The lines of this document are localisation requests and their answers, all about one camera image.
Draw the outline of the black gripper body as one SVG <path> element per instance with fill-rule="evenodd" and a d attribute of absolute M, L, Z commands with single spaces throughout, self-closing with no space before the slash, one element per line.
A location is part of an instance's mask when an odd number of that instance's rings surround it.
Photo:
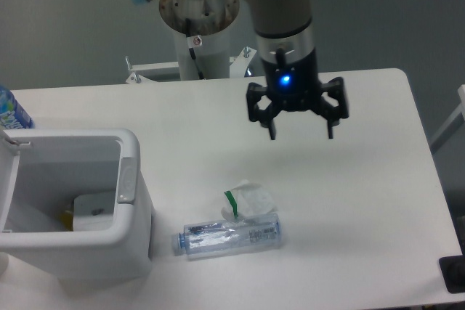
<path fill-rule="evenodd" d="M 319 113 L 322 83 L 318 79 L 313 29 L 305 28 L 282 38 L 256 39 L 272 104 L 287 112 Z"/>

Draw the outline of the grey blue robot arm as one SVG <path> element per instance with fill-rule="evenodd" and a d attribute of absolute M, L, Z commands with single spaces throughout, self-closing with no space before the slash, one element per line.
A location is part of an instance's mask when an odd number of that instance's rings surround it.
<path fill-rule="evenodd" d="M 132 0 L 146 4 L 153 0 Z M 200 63 L 209 35 L 233 20 L 239 1 L 250 8 L 262 61 L 265 85 L 250 83 L 246 92 L 249 119 L 275 133 L 274 118 L 282 111 L 310 110 L 326 119 L 328 129 L 349 115 L 342 78 L 318 78 L 310 0 L 159 0 L 166 23 L 182 34 L 195 77 L 205 79 Z"/>

